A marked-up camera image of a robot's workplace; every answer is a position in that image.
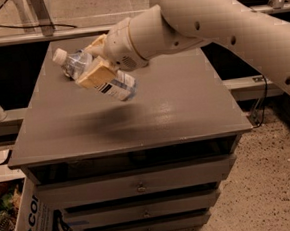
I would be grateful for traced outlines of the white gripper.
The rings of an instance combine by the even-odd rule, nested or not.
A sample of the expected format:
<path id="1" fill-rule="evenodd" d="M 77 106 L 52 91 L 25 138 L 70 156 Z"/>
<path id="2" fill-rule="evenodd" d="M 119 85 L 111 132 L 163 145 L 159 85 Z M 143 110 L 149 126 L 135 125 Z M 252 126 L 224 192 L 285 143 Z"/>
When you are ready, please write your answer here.
<path id="1" fill-rule="evenodd" d="M 132 45 L 129 24 L 129 17 L 123 19 L 116 23 L 108 34 L 103 33 L 85 47 L 84 51 L 96 58 L 78 77 L 76 84 L 93 88 L 115 79 L 117 73 L 115 66 L 123 71 L 131 72 L 148 64 L 148 61 L 142 58 Z"/>

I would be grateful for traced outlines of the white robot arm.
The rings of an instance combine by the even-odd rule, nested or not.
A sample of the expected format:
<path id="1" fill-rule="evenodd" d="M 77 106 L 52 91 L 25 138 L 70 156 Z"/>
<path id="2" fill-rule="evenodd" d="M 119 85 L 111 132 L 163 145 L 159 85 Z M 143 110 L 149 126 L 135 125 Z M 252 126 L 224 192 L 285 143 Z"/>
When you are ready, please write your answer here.
<path id="1" fill-rule="evenodd" d="M 159 55 L 215 43 L 233 52 L 290 95 L 290 23 L 236 0 L 160 0 L 88 45 L 94 60 L 77 83 L 93 88 L 117 71 L 143 68 Z"/>

